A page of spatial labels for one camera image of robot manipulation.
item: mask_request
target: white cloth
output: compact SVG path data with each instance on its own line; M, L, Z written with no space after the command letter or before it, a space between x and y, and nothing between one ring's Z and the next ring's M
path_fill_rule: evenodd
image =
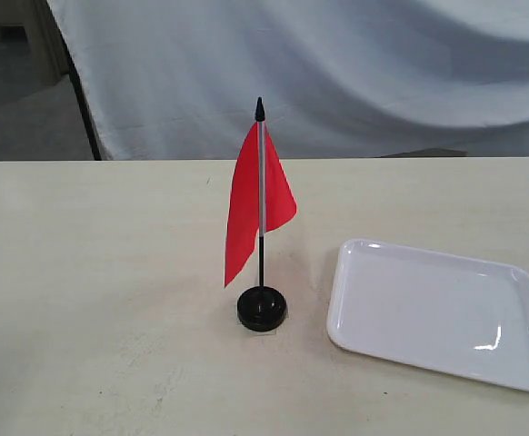
M529 154L529 0L49 0L105 152Z

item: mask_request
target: flag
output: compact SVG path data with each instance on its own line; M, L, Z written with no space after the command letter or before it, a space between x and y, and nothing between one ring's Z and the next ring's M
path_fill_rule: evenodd
M297 205L284 176L273 141L266 136L266 231L278 229L291 221ZM258 232L258 123L246 136L230 192L230 210L226 232L225 286L241 272L255 250Z

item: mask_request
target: white tray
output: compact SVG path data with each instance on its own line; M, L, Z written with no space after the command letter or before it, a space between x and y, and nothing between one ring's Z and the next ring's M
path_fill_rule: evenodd
M348 241L327 330L352 352L529 391L529 274L511 265Z

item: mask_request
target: flag stand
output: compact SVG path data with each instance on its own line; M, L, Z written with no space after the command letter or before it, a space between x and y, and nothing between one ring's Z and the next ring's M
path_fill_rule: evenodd
M258 286L245 291L236 304L238 319L244 327L255 332L269 332L281 325L286 316L286 300L274 288L265 286L266 233L266 133L263 100L258 97L255 120L258 123Z

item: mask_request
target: white tabletop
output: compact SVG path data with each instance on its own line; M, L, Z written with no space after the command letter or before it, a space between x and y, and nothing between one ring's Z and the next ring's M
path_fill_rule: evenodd
M529 158L290 161L270 233L290 316L223 290L232 162L0 163L0 435L529 434L529 394L327 338L337 249L364 237L529 272Z

